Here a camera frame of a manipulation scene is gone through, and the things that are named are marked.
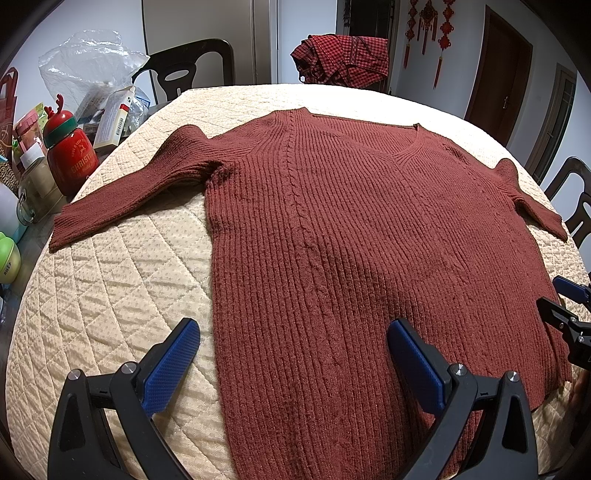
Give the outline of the red gift bag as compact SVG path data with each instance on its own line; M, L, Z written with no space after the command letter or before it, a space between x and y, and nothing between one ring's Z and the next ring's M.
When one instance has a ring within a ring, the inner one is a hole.
M18 70L11 67L1 78L0 95L1 156L6 160L10 160L12 157L12 131L17 102L17 83Z

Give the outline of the rust red knit sweater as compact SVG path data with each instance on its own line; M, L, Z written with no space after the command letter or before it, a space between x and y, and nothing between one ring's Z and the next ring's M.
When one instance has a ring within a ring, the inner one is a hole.
M215 137L175 130L142 169L66 206L52 251L168 186L204 187L214 355L242 479L390 479L431 424L394 371L405 318L477 375L517 371L532 408L571 378L538 314L556 291L530 225L562 220L421 126L276 111Z

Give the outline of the green frog container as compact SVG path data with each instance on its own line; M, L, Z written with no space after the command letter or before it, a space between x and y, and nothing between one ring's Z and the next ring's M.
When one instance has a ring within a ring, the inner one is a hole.
M21 268L21 255L14 240L0 233L0 283L12 284Z

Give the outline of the dark wooden door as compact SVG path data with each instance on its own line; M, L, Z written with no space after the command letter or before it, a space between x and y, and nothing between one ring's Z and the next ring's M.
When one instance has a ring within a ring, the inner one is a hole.
M491 7L465 119L501 145L508 144L525 97L533 45Z

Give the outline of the white medicine box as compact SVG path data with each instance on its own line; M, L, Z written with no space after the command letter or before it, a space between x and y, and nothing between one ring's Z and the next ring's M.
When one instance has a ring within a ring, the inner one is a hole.
M93 142L95 150L119 144L134 93L135 87L128 86L107 98Z

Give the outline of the red reindeer thermos bottle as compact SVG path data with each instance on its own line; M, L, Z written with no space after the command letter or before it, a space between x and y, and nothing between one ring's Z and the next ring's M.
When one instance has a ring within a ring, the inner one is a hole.
M61 94L56 95L56 105L56 111L50 106L44 108L47 122L43 128L43 141L57 187L65 197L73 198L98 168L99 161L74 115L64 109Z

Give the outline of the clear plastic bag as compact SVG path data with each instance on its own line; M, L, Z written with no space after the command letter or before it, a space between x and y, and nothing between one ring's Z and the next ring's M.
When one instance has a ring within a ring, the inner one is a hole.
M130 86L148 59L124 46L118 32L88 29L40 56L38 67L50 95L61 95L64 108L85 122L113 92Z

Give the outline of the pink green snack packet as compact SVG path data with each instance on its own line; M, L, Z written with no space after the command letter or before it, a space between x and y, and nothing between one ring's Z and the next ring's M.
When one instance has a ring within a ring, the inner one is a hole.
M46 152L43 129L47 123L47 113L43 103L39 103L25 114L15 125L16 141L22 153L38 144Z

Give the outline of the glass jar white lid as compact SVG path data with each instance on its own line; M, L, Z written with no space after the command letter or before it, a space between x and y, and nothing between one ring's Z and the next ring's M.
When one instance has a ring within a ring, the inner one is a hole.
M41 147L34 143L20 157L25 171L18 187L16 214L24 225L37 224L66 204Z

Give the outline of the red black checkered cloth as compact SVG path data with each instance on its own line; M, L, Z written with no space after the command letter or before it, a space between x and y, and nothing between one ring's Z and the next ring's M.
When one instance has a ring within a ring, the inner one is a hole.
M290 57L306 84L380 89L390 70L388 40L377 37L309 35Z

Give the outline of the red chinese knot decorations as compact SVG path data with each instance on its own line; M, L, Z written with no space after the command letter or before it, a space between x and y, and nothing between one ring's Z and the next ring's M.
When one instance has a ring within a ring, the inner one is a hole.
M407 27L405 31L406 44L403 57L403 68L407 69L412 46L420 42L422 55L426 54L429 42L437 43L441 50L434 75L433 88L439 85L444 61L444 52L452 46L450 36L454 31L452 18L455 15L455 0L443 0L443 9L439 11L432 0L424 2L419 9L419 0L410 0L407 13Z

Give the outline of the black chair behind table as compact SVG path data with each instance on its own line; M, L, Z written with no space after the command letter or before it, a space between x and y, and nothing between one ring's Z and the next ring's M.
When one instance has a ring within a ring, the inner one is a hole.
M197 40L151 54L132 75L131 82L144 71L153 71L166 99L173 101L192 88L197 61L208 53L221 57L222 86L235 85L235 54L228 41L219 38Z

